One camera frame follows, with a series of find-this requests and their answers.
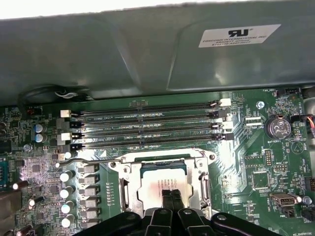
cpu socket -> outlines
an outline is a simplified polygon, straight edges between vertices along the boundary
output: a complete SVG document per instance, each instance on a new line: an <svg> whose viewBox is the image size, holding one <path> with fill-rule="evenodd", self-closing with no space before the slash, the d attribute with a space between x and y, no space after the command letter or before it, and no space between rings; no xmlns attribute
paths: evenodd
<svg viewBox="0 0 315 236"><path fill-rule="evenodd" d="M119 174L122 211L143 217L145 210L162 206L163 189L178 189L185 207L200 209L210 219L208 166L216 158L200 148L134 152L114 159L108 167Z"/></svg>

green circuit board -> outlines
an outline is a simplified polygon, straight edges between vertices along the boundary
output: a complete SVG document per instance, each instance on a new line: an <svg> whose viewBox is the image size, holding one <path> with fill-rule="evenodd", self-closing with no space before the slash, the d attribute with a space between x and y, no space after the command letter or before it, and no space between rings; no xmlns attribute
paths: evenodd
<svg viewBox="0 0 315 236"><path fill-rule="evenodd" d="M0 183L1 180L5 182L0 188L9 190L18 178L30 183L22 190L23 208L16 213L15 230L29 223L33 226L43 224L43 235L63 236L86 228L89 220L85 206L88 198L85 196L84 177L88 175L84 173L85 164L77 162L56 168L56 163L65 160L64 153L69 151L70 145L80 144L77 151L71 152L71 158L114 159L129 152L180 148L213 151L218 156L209 166L213 209L284 236L314 234L315 223L301 216L303 209L314 205L295 204L293 215L289 216L271 198L271 194L289 192L309 196L315 201L313 192L306 190L304 180L312 176L306 123L290 121L290 116L303 114L302 95L298 89L278 92L276 88L268 88L49 104L29 107L27 119L21 118L16 107L1 108L0 122L5 124L6 134L0 140L9 141L11 150L4 149L1 154L0 167L6 164L8 173L5 178L0 178ZM230 104L210 109L197 106L220 99L230 99ZM163 108L170 105L176 109ZM231 129L205 127L209 120L211 123L227 121L226 117L209 118L206 114L227 109L228 121L233 123ZM83 113L85 116L61 118L61 110L88 112ZM89 115L90 111L105 110L113 113ZM270 119L279 117L289 122L289 132L285 138L272 138L270 136L276 133L267 134L266 125ZM71 128L71 122L89 125ZM42 142L35 140L36 124L44 127ZM149 132L132 133L139 129ZM66 132L84 136L68 144L60 141L60 135ZM233 133L234 138L213 138L215 134L224 133ZM73 171L75 176L63 183L60 175L66 170ZM96 174L99 177L97 196L100 197L97 219L102 221L121 212L119 180L118 174L111 171L107 163L100 164ZM63 199L60 191L67 186L72 186L75 191ZM45 200L29 208L29 199L36 196L43 196ZM61 226L66 216L61 212L61 206L66 201L75 203L70 212L75 221L69 228Z"/></svg>

white cable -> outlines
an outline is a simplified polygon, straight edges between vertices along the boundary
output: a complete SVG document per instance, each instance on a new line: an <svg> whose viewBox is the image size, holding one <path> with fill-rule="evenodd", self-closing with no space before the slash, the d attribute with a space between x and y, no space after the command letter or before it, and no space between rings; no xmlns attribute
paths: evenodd
<svg viewBox="0 0 315 236"><path fill-rule="evenodd" d="M64 95L55 92L55 95L57 95L58 97L62 97L62 98L64 98L64 99L71 99L71 98L73 98L73 97L78 96L78 94L75 93L75 92L69 92L69 93L64 94Z"/></svg>

orange wire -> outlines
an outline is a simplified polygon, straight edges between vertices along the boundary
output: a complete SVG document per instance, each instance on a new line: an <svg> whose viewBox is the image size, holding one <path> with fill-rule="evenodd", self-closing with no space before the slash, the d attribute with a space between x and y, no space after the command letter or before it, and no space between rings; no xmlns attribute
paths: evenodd
<svg viewBox="0 0 315 236"><path fill-rule="evenodd" d="M312 118L307 117L307 119L310 121L311 128L315 128L315 124L314 124L314 122L313 122Z"/></svg>

label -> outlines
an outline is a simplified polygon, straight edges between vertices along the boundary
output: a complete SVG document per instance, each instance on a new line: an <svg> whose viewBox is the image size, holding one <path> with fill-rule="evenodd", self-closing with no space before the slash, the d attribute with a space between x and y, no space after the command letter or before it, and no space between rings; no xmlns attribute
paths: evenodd
<svg viewBox="0 0 315 236"><path fill-rule="evenodd" d="M162 206L162 189L180 190L183 204L188 207L188 198L191 193L188 194L187 188L191 186L187 184L183 169L146 171L143 173L141 185L138 193L144 209Z"/></svg>
<svg viewBox="0 0 315 236"><path fill-rule="evenodd" d="M279 25L208 29L203 32L199 48L263 43Z"/></svg>

